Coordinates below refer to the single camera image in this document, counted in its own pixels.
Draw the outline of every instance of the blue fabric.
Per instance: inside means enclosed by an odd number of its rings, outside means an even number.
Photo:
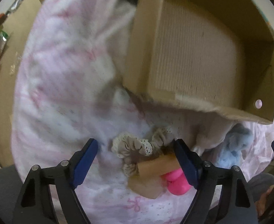
[[[225,136],[224,141],[213,149],[212,163],[216,167],[231,168],[240,165],[242,150],[253,142],[253,133],[242,124],[236,124]]]

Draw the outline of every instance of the gray fabric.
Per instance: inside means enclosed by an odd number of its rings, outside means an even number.
[[[274,175],[269,173],[260,173],[248,182],[249,188],[253,195],[254,202],[260,199],[270,186],[274,185]]]
[[[212,163],[216,167],[230,169],[240,165],[242,150],[247,149],[254,137],[250,129],[237,123],[225,136],[224,141],[212,150]]]
[[[0,218],[11,224],[22,181],[14,165],[0,170]]]

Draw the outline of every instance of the green string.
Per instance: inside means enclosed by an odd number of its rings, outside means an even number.
[[[4,36],[4,38],[8,39],[8,34],[6,32],[4,32],[2,29],[0,29],[0,31],[2,32],[2,35]]]

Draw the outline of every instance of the cardboard box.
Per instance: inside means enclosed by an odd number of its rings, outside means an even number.
[[[123,85],[147,101],[271,124],[273,36],[251,0],[139,0]]]

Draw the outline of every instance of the pink plastic object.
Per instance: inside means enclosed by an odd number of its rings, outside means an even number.
[[[167,189],[171,194],[183,195],[188,192],[191,187],[192,186],[189,185],[186,176],[182,174],[177,180],[170,182]]]
[[[183,195],[192,187],[189,185],[181,168],[164,174],[161,177],[167,180],[167,189],[174,195]]]
[[[176,179],[178,179],[182,174],[183,174],[183,170],[181,168],[179,168],[179,169],[174,170],[170,173],[166,173],[166,174],[162,175],[161,177],[169,182],[173,182]]]

